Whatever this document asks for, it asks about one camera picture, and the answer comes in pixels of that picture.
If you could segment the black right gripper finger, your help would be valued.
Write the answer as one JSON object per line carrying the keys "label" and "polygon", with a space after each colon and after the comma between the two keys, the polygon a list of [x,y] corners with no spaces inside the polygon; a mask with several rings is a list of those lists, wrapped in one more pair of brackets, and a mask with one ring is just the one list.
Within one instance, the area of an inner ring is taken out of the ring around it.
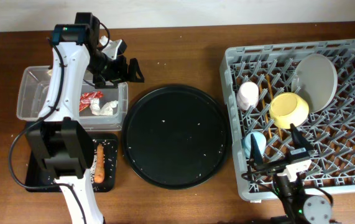
{"label": "black right gripper finger", "polygon": [[304,148],[307,152],[313,150],[313,146],[307,141],[303,134],[296,128],[296,126],[290,124],[291,137],[293,141],[293,146],[295,149]]}
{"label": "black right gripper finger", "polygon": [[255,140],[253,135],[251,136],[251,153],[250,153],[250,158],[249,159],[255,165],[263,164],[262,155],[259,152],[256,140]]}

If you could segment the light blue plastic cup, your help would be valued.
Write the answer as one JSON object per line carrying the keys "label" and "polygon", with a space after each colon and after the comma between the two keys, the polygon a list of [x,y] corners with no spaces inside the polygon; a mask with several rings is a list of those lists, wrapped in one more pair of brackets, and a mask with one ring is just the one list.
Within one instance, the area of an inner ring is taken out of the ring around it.
{"label": "light blue plastic cup", "polygon": [[253,131],[248,133],[241,141],[242,143],[242,148],[245,152],[245,156],[246,158],[250,158],[250,153],[251,153],[251,136],[254,136],[256,143],[257,143],[257,147],[259,149],[260,154],[263,156],[264,152],[265,152],[265,148],[266,148],[266,143],[267,140],[265,138],[265,136],[257,131]]}

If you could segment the red strawberry cake wrapper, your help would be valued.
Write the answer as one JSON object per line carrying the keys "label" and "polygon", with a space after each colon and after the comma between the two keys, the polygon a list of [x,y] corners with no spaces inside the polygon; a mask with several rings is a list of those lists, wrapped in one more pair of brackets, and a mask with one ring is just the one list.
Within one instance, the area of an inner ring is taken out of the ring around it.
{"label": "red strawberry cake wrapper", "polygon": [[92,91],[82,94],[80,96],[79,112],[89,107],[92,99],[100,99],[102,97],[103,93],[101,91]]}

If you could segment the yellow bowl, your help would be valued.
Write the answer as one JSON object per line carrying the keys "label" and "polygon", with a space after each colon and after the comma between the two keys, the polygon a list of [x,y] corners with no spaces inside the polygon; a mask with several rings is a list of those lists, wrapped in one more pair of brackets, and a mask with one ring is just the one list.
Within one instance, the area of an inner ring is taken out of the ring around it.
{"label": "yellow bowl", "polygon": [[295,93],[281,93],[270,104],[270,117],[276,127],[290,129],[290,125],[300,126],[309,114],[308,103]]}

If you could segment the white tissue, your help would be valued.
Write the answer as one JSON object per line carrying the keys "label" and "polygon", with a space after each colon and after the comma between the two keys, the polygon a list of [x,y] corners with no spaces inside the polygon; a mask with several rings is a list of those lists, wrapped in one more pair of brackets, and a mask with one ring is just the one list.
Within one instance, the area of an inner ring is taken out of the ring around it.
{"label": "white tissue", "polygon": [[112,116],[114,109],[118,107],[118,101],[110,101],[100,106],[99,98],[93,98],[90,100],[90,110],[93,115],[96,116]]}

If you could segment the wooden chopstick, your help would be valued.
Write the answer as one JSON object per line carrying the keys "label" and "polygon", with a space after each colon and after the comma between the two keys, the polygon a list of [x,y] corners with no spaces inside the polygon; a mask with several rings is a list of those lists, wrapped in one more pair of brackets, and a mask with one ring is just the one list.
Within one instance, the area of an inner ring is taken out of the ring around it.
{"label": "wooden chopstick", "polygon": [[[274,99],[274,96],[273,96],[273,92],[272,92],[272,87],[271,87],[269,75],[266,75],[265,79],[267,80],[267,87],[268,87],[268,91],[270,94],[270,99],[272,101]],[[281,129],[278,127],[277,127],[277,132],[278,132],[279,138],[282,139],[282,132],[281,132]]]}
{"label": "wooden chopstick", "polygon": [[[259,90],[260,90],[260,94],[262,94],[262,86],[261,86],[261,84],[259,85]],[[264,97],[259,97],[259,99],[261,99],[262,107],[263,107],[263,109],[265,109]],[[268,119],[268,116],[267,116],[267,112],[265,113],[264,116],[265,116],[266,124],[268,124],[269,119]],[[268,132],[268,134],[269,134],[269,139],[271,139],[271,138],[272,138],[272,132],[271,132],[271,130],[270,130],[269,127],[267,128],[267,132]]]}

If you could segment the pink plastic cup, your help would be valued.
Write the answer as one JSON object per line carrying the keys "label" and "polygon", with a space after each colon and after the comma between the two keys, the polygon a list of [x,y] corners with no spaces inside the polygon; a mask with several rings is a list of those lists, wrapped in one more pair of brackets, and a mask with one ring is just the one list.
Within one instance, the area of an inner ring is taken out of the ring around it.
{"label": "pink plastic cup", "polygon": [[256,107],[259,102],[259,87],[254,82],[244,82],[238,89],[236,95],[237,106],[248,110],[251,106]]}

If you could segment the grey round plate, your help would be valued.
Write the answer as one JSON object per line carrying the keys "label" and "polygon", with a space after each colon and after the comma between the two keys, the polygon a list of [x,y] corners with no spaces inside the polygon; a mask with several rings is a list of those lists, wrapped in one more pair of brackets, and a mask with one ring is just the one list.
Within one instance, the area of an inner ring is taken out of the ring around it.
{"label": "grey round plate", "polygon": [[308,103],[310,113],[316,113],[331,103],[337,84],[332,61],[321,54],[311,54],[297,65],[291,90]]}

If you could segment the orange carrot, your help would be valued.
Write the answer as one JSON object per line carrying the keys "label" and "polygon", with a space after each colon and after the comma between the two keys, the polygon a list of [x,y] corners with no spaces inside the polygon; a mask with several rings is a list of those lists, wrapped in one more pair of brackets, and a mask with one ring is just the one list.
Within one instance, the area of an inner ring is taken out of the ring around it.
{"label": "orange carrot", "polygon": [[98,144],[96,151],[96,169],[94,174],[94,182],[100,184],[104,181],[105,178],[105,169],[104,169],[104,147],[102,144]]}

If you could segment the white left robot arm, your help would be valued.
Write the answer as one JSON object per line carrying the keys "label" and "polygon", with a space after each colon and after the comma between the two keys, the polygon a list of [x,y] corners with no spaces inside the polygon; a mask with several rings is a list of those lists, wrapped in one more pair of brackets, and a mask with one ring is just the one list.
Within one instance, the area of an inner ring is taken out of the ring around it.
{"label": "white left robot arm", "polygon": [[85,72],[96,89],[116,88],[123,82],[144,82],[136,58],[123,55],[123,40],[99,45],[100,20],[90,12],[76,14],[72,24],[57,24],[49,44],[53,51],[52,77],[38,119],[26,136],[39,167],[63,192],[73,223],[104,223],[90,179],[95,146],[80,124],[79,102]]}

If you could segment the clear plastic waste bin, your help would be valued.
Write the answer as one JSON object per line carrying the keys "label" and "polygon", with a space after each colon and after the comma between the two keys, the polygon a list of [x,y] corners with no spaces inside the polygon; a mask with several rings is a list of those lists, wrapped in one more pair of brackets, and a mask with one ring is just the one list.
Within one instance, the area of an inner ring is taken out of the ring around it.
{"label": "clear plastic waste bin", "polygon": [[[48,66],[27,67],[19,88],[16,116],[25,121],[36,121],[42,109],[50,85],[51,71]],[[117,101],[111,116],[94,115],[89,108],[80,112],[80,123],[89,131],[120,131],[128,109],[128,85],[120,83],[117,88],[101,89],[103,97],[99,105]]]}

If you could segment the grey dishwasher rack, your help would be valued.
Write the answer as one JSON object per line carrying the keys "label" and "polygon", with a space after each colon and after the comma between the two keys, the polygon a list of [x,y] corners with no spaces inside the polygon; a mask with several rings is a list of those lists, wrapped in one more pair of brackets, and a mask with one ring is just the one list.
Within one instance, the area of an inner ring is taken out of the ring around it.
{"label": "grey dishwasher rack", "polygon": [[[250,132],[262,133],[267,140],[265,162],[284,158],[293,149],[290,132],[277,127],[270,117],[269,75],[273,96],[291,91],[297,65],[311,54],[321,54],[332,61],[338,73],[337,90],[331,103],[323,110],[310,113],[300,131],[311,143],[311,165],[302,172],[303,184],[311,194],[319,187],[330,194],[355,192],[355,39],[255,45],[228,48],[220,65],[224,102],[228,108],[233,140],[233,161],[237,191],[245,201],[270,200],[269,190],[244,180],[241,175],[251,169],[242,148],[242,139]],[[261,84],[261,99],[256,107],[243,111],[237,106],[236,95],[244,82]],[[272,132],[269,139],[267,128]]]}

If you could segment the black round tray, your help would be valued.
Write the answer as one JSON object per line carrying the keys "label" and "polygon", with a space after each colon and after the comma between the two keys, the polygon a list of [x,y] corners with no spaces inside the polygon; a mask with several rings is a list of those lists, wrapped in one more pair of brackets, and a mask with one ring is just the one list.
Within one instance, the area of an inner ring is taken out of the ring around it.
{"label": "black round tray", "polygon": [[221,105],[188,85],[166,85],[138,99],[125,117],[121,142],[126,161],[141,179],[170,190],[212,178],[232,145]]}

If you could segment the food scraps and rice pile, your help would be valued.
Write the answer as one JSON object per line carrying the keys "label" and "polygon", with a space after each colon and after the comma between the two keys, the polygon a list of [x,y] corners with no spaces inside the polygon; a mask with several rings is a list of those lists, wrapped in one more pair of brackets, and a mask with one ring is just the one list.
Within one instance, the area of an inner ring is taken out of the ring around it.
{"label": "food scraps and rice pile", "polygon": [[90,167],[90,175],[94,175],[94,174],[95,174],[96,163],[97,163],[97,155],[94,155],[93,164],[92,164],[92,166]]}

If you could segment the black rectangular tray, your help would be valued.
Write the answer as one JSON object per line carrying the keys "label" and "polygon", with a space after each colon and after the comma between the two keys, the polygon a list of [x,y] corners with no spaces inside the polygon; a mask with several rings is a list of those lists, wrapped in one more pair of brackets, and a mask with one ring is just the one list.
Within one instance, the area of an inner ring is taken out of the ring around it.
{"label": "black rectangular tray", "polygon": [[[117,156],[118,156],[118,137],[113,133],[89,133],[94,145],[95,155],[98,144],[104,147],[104,169],[105,178],[100,184],[94,182],[94,175],[91,175],[91,182],[94,192],[109,192],[113,189],[115,183]],[[42,170],[34,158],[33,153],[30,154],[29,163],[27,164],[27,174],[25,184],[34,187],[54,185],[54,178],[50,173]]]}

